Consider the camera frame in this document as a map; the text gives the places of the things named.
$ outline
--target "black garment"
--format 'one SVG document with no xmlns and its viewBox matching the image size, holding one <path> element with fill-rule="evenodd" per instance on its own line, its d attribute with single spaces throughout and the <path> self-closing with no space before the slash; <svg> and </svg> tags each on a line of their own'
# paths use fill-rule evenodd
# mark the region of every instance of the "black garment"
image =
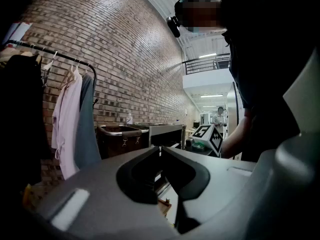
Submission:
<svg viewBox="0 0 320 240">
<path fill-rule="evenodd" d="M 2 148 L 6 147 L 2 158 L 12 169 L 12 184 L 19 191 L 41 181 L 40 159 L 51 158 L 43 122 L 41 64 L 36 58 L 14 55 L 1 70 L 0 100 L 4 109 L 0 129 L 5 140 Z"/>
<path fill-rule="evenodd" d="M 299 133 L 283 99 L 304 68 L 319 34 L 319 0 L 222 0 L 222 22 L 230 45 L 230 72 L 243 107 L 252 111 L 251 132 L 242 160 L 256 162 Z M 271 117 L 279 115 L 279 120 Z"/>
</svg>

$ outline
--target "black shirt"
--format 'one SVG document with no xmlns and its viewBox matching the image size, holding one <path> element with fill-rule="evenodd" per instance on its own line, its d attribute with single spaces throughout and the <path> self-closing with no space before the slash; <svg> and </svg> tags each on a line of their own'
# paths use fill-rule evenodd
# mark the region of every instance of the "black shirt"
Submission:
<svg viewBox="0 0 320 240">
<path fill-rule="evenodd" d="M 242 160 L 256 162 L 299 133 L 283 99 L 317 41 L 318 0 L 221 0 L 230 72 L 252 124 Z"/>
</svg>

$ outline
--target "white ceiling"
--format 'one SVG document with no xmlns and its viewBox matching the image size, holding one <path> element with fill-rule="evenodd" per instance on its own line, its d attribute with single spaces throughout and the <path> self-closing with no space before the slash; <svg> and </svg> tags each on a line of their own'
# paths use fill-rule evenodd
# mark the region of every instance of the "white ceiling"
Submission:
<svg viewBox="0 0 320 240">
<path fill-rule="evenodd" d="M 175 15 L 175 3 L 178 0 L 149 0 L 166 20 Z M 181 36 L 177 38 L 185 54 L 185 60 L 196 59 L 201 55 L 229 53 L 230 49 L 223 36 L 224 30 L 215 30 L 208 33 L 192 33 L 180 27 Z"/>
<path fill-rule="evenodd" d="M 190 96 L 198 109 L 203 111 L 217 111 L 218 107 L 225 107 L 227 103 L 227 94 L 230 91 L 232 83 L 219 83 L 197 87 L 185 88 L 185 92 Z M 222 95 L 221 97 L 203 97 L 203 95 Z"/>
</svg>

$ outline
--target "hanging clothes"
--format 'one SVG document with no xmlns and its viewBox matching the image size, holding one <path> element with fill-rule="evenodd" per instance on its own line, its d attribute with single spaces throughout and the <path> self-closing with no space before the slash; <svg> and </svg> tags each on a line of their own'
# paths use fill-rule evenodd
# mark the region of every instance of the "hanging clothes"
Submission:
<svg viewBox="0 0 320 240">
<path fill-rule="evenodd" d="M 101 161 L 94 125 L 93 84 L 94 80 L 86 74 L 82 80 L 74 151 L 74 160 L 79 169 Z"/>
<path fill-rule="evenodd" d="M 41 57 L 13 55 L 0 72 L 2 159 L 12 166 L 18 182 L 10 181 L 21 191 L 41 181 L 40 159 L 51 158 L 43 122 Z"/>
<path fill-rule="evenodd" d="M 55 158 L 60 161 L 65 180 L 79 170 L 75 164 L 74 155 L 80 115 L 82 77 L 79 74 L 78 67 L 73 73 L 74 81 L 62 88 L 52 114 L 51 146 L 56 149 Z"/>
</svg>

